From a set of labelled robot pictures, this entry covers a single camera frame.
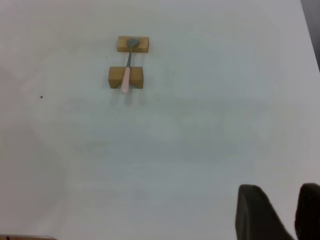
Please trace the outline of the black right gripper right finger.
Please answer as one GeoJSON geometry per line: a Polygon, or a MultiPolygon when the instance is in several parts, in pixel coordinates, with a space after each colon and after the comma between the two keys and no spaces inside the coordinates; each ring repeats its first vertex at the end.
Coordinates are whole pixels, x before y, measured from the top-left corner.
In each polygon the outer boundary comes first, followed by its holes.
{"type": "Polygon", "coordinates": [[[301,186],[295,214],[298,240],[320,239],[320,186],[305,183],[301,186]]]}

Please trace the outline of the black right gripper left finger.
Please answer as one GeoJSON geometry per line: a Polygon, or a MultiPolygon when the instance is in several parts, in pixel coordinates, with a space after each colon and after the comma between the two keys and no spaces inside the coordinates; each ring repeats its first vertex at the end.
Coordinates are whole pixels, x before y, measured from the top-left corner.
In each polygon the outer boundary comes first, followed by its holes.
{"type": "Polygon", "coordinates": [[[268,196],[257,185],[238,188],[235,215],[238,240],[292,240],[268,196]]]}

